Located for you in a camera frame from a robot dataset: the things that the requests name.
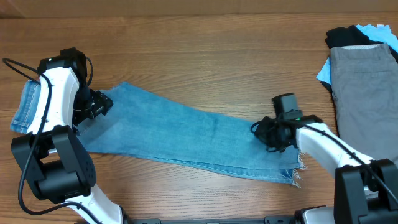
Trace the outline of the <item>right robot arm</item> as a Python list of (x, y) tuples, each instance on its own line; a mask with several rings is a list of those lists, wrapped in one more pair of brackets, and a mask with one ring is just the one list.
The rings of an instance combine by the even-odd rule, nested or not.
[(333, 206), (297, 210), (292, 216), (265, 217), (265, 223), (397, 223), (397, 166), (353, 149), (317, 116), (304, 116), (293, 93), (272, 99), (275, 118), (255, 122), (251, 132), (268, 152), (293, 146), (310, 154), (335, 179)]

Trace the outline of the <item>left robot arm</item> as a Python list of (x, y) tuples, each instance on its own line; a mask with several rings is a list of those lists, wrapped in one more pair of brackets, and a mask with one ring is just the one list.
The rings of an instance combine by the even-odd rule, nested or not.
[(21, 209), (38, 216), (68, 207), (87, 223), (130, 223), (124, 209), (97, 186), (94, 163), (76, 135), (81, 122), (106, 115), (113, 106), (105, 94), (89, 88), (91, 60), (72, 47), (42, 59), (34, 72), (40, 85), (35, 116), (27, 133), (11, 144), (22, 171)]

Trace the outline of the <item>light blue denim jeans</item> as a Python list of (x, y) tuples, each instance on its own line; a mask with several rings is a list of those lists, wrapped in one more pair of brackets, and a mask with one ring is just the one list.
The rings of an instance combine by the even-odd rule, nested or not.
[(240, 177), (294, 184), (304, 168), (300, 151), (272, 152), (252, 122), (176, 103), (129, 83), (106, 90), (106, 115), (78, 125), (89, 152), (118, 154)]

